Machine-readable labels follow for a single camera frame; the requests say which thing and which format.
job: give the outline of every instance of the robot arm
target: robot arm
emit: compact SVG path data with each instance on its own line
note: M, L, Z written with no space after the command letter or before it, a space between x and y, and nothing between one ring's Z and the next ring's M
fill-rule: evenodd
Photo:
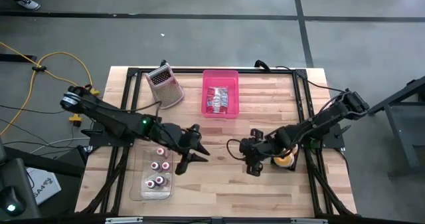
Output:
M262 160L270 157L284 158L296 144L306 144L310 138L321 140L329 129L342 119L358 120L367 113L369 105L356 93L346 90L335 98L328 108L296 125L287 125L263 137L259 130L251 130L251 138L240 141L246 173L259 176Z
M190 162L208 161L189 152L195 150L210 155L200 143L201 134L197 124L188 129L181 129L176 124L161 123L161 117L121 110L95 97L84 87L70 86L60 105L66 111L84 114L101 123L110 136L119 140L132 142L139 138L156 142L177 152L182 155L175 171L177 175L185 173Z

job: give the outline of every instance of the person's foot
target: person's foot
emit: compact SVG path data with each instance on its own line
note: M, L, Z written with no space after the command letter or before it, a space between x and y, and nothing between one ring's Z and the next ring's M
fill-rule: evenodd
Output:
M35 11L37 9L40 9L40 5L32 0L22 0L22 1L17 1L18 4L20 4L21 6L30 9L32 11Z

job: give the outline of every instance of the pink plastic container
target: pink plastic container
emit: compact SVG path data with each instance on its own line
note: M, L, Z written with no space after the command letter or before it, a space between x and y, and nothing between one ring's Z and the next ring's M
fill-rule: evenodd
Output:
M227 114L207 113L209 87L228 88ZM239 115L239 74L236 70L205 70L202 83L201 112L205 118L236 118Z

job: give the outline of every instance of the wooden tabletop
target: wooden tabletop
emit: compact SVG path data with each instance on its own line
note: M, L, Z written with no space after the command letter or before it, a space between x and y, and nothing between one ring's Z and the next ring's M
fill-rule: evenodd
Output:
M128 67L113 66L110 70L103 100L120 106ZM322 68L308 68L310 81L326 86ZM174 176L173 193L162 201L139 201L132 190L140 182L140 152L146 146L138 141L131 149L120 215L144 216L221 216L221 217L313 217L311 194L301 153L295 172L277 169L264 162L260 177L245 173L246 166L232 159L225 147L230 138L241 139L257 128L265 134L277 127L298 123L292 77L284 74L239 74L240 114L234 120L203 118L201 114L202 74L176 74L185 91L185 98L176 106L160 110L163 122L174 122L181 127L196 123L201 126L204 147L211 153L207 163L189 164L185 174ZM303 101L305 96L299 82ZM329 100L328 90L310 86L314 110L319 110ZM139 93L137 107L153 102L145 78ZM154 114L155 109L144 110ZM230 146L238 153L238 145ZM99 148L90 155L82 180L76 211L85 208L103 186L110 159L111 148ZM345 162L334 150L324 150L323 158L330 186L351 211L355 212L353 194ZM323 192L317 183L319 200L324 210ZM113 203L111 194L109 208Z

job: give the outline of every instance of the metal grater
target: metal grater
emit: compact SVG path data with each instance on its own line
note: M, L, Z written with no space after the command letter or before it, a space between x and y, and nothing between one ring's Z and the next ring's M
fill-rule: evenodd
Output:
M155 101L162 101L161 109L173 106L185 95L175 79L170 65L164 60L161 67L147 74L146 79L151 87Z

